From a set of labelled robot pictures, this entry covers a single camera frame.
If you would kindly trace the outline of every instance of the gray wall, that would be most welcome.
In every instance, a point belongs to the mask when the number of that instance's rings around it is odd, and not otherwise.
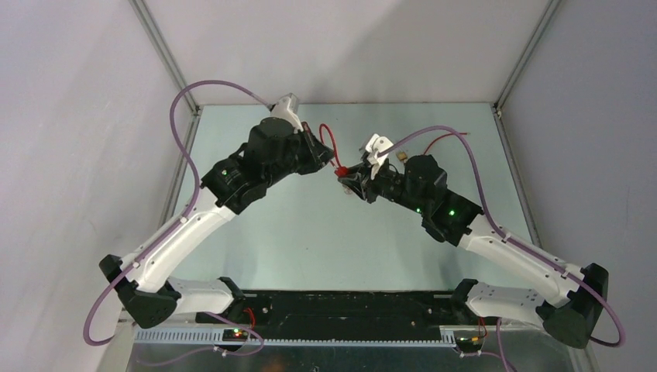
[[[126,0],[3,2],[0,35],[0,370],[96,370],[98,262],[157,229],[177,89]],[[108,296],[95,339],[119,309]]]
[[[602,370],[654,370],[657,2],[565,2],[503,120],[543,246],[610,271],[628,342],[594,348]]]

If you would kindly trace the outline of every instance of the white table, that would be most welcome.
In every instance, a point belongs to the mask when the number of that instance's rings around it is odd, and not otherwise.
[[[246,142],[251,127],[267,115],[262,106],[205,106],[191,152],[201,176]],[[372,133],[394,142],[437,124],[470,132],[466,138],[495,219],[529,239],[488,104],[302,105],[299,117],[315,134],[321,122],[332,128],[346,166],[359,162],[358,149]],[[404,149],[409,156],[421,153],[441,134],[425,134]],[[442,139],[431,154],[447,171],[449,188],[479,203],[472,167],[460,142],[453,136]],[[393,162],[403,170],[396,159]],[[191,187],[188,171],[178,211]],[[370,205],[345,194],[331,167],[313,175],[291,175],[274,185],[264,199],[210,235],[174,276],[197,280],[228,276],[248,289],[450,290],[464,277],[528,288],[494,263],[434,241],[417,213],[383,198]]]

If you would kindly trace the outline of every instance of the white wall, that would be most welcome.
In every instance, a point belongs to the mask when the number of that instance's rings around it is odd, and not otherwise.
[[[610,272],[628,333],[602,370],[655,370],[657,2],[565,2],[504,108],[546,249]],[[606,315],[594,333],[616,340]]]
[[[0,19],[0,369],[94,370],[103,349],[81,331],[98,261],[157,227],[176,89],[125,0],[3,2]]]
[[[492,102],[547,0],[149,1],[189,81],[270,101]],[[200,103],[251,103],[200,88]]]

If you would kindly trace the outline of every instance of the robotic arm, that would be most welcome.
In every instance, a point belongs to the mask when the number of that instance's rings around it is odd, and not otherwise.
[[[388,138],[373,135],[363,148],[363,162],[341,170],[339,182],[366,202],[381,196],[417,212],[422,227],[435,240],[486,257],[534,288],[499,288],[465,279],[452,296],[457,313],[463,318],[495,316],[532,323],[566,345],[584,348],[602,312],[601,304],[565,274],[521,251],[509,239],[558,264],[605,299],[607,271],[595,263],[586,268],[567,263],[502,226],[495,229],[479,205],[447,188],[447,173],[430,155],[409,158],[403,174],[391,169],[387,155],[379,156],[391,146]]]
[[[289,174],[317,172],[333,158],[333,152],[301,124],[297,107],[294,95],[281,98],[271,116],[251,129],[248,142],[203,176],[191,214],[171,218],[133,253],[120,258],[108,255],[100,262],[110,282],[132,266],[115,290],[140,327],[157,326],[173,314],[221,313],[233,298],[242,296],[227,277],[184,281],[170,275],[210,233],[263,198],[268,188]],[[173,226],[173,231],[161,239]],[[148,255],[136,262],[145,247],[158,239],[161,241]]]

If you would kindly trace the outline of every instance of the perforated metal strip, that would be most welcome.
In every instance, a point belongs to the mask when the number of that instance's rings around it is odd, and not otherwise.
[[[135,343],[173,343],[183,345],[239,345],[242,342],[223,341],[223,328],[153,328],[138,329]],[[257,344],[257,339],[248,343]],[[390,346],[390,347],[454,347],[453,331],[442,331],[441,340],[432,341],[345,341],[331,339],[317,341],[310,339],[265,339],[269,346]]]

